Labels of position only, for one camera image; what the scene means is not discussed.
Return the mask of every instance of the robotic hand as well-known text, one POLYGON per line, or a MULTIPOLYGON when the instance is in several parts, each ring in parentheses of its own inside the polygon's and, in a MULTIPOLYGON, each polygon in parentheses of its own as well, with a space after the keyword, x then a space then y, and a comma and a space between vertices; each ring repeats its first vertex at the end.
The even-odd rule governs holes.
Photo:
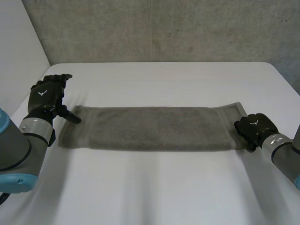
POLYGON ((81 122, 62 105, 66 81, 70 78, 70 74, 45 76, 32 86, 29 114, 19 128, 0 109, 0 192, 20 193, 34 188, 47 147, 55 141, 56 116, 72 123, 81 122))
POLYGON ((294 140, 279 133, 264 114, 251 114, 234 123, 239 135, 247 141, 247 151, 261 147, 274 165, 300 190, 300 126, 294 140))

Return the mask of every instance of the logo on robotic hand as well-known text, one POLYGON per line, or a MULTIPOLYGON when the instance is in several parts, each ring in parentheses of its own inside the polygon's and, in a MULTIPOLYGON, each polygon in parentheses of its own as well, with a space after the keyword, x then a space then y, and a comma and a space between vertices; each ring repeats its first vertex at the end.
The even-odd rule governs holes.
POLYGON ((258 124, 258 120, 255 123, 250 123, 251 125, 257 125, 258 124))
POLYGON ((48 90, 45 90, 44 92, 38 92, 38 94, 40 95, 40 96, 43 96, 46 92, 47 92, 48 90))

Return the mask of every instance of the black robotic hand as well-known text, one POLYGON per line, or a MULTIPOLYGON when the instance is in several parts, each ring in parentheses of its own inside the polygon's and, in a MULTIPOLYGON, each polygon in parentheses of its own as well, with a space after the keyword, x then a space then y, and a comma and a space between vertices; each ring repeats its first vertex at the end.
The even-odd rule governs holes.
POLYGON ((247 151, 254 152, 256 147, 262 146, 263 141, 272 134, 278 134, 278 129, 264 114, 251 114, 242 117, 234 123, 239 135, 247 141, 247 151))
MULTIPOLYGON (((28 116, 26 118, 40 118, 46 120, 51 125, 56 116, 65 118, 72 123, 80 123, 81 119, 70 112, 62 104, 64 88, 71 74, 48 75, 42 81, 31 87, 28 101, 28 116)), ((53 129, 49 146, 55 141, 55 131, 53 129)))

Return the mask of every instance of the towel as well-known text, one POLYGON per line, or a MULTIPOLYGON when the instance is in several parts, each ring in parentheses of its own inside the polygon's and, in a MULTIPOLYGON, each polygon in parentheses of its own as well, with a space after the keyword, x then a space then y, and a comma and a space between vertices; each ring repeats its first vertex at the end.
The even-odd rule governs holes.
POLYGON ((237 104, 206 107, 109 107, 77 105, 80 124, 66 122, 59 146, 130 151, 220 151, 245 148, 234 128, 237 104))

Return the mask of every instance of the gray concrete wall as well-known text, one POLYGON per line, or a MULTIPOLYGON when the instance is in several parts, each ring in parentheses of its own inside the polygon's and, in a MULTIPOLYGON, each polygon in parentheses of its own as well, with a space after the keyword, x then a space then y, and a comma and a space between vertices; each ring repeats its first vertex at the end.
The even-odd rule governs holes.
POLYGON ((299 0, 23 3, 52 65, 264 61, 274 65, 300 93, 299 0))

